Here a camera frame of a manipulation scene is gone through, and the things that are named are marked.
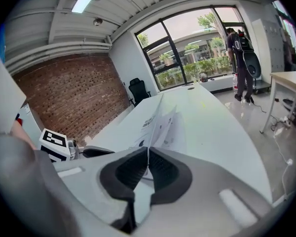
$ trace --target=bottle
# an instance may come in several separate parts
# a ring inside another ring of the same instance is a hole
[[[237,93],[237,91],[238,91],[238,75],[237,74],[233,75],[232,89],[235,93]]]

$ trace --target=ceiling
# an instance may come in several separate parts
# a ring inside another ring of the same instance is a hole
[[[6,66],[11,73],[79,52],[107,52],[110,36],[125,22],[163,0],[92,0],[82,14],[76,0],[21,0],[5,23]],[[103,19],[95,27],[95,18]]]

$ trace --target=gray floor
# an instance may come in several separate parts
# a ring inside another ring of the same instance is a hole
[[[230,112],[242,124],[253,143],[255,144],[261,159],[264,163],[271,189],[273,202],[278,200],[283,194],[282,176],[287,167],[279,153],[279,148],[274,139],[274,132],[271,130],[271,122],[269,123],[264,134],[259,132],[259,129],[264,123],[266,114],[263,113],[260,107],[246,102],[239,102],[234,98],[234,92],[228,91],[217,93],[215,96],[230,110]],[[253,95],[256,105],[261,105],[264,111],[267,111],[269,106],[270,93],[261,93]],[[292,93],[287,89],[279,87],[276,97],[280,101],[284,98],[292,99]],[[287,116],[288,111],[280,102],[275,102],[272,115],[276,118]],[[284,175],[284,184],[286,193],[290,194],[296,190],[296,127],[286,128],[279,123],[276,128],[276,141],[279,144],[280,150],[286,160],[292,159],[293,165],[289,166]]]

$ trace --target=person's arm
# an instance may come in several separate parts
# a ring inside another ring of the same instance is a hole
[[[230,64],[232,64],[232,61],[233,61],[232,46],[233,46],[233,43],[232,43],[232,38],[231,38],[231,34],[230,34],[227,37],[227,53],[228,53],[228,57],[229,57],[229,60],[230,60]]]
[[[13,123],[12,129],[11,129],[11,135],[21,140],[24,140],[31,146],[33,150],[36,150],[36,146],[33,144],[29,136],[26,134],[26,132],[24,131],[20,123],[16,120]]]

